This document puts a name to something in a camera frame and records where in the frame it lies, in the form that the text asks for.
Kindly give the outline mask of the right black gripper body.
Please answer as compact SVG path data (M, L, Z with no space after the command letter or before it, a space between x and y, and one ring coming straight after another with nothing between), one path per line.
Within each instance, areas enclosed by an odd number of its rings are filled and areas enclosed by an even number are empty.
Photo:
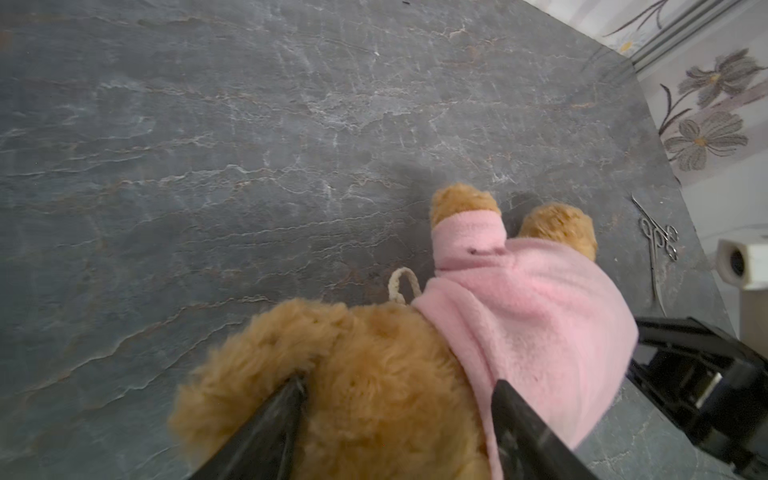
M767 360L692 317L636 319L627 378L701 451L767 477Z

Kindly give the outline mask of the pink teddy hoodie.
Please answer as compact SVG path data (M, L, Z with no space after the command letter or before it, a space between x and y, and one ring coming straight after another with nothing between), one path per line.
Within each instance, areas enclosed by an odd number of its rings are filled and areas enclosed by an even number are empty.
M611 406L638 330L595 262L591 219L550 204L509 237L495 207L432 213L436 272L382 349L387 479L498 479L492 394L508 382L568 450Z

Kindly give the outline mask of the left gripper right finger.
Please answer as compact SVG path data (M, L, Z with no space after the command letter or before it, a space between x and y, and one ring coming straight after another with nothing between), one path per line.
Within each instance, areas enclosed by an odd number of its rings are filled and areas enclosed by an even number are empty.
M495 385L491 412L506 480L597 480L506 380Z

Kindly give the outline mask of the brown teddy bear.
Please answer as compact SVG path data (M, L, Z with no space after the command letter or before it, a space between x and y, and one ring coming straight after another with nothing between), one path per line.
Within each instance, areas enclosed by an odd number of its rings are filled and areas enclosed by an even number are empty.
M293 299L256 316L181 386L169 424L210 460L291 376L306 380L296 479L487 479L486 432L446 341L389 285L349 307Z

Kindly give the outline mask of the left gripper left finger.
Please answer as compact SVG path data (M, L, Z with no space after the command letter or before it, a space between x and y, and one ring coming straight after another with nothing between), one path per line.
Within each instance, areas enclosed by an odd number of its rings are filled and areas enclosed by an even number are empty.
M190 479L290 478L306 399L305 378L289 378Z

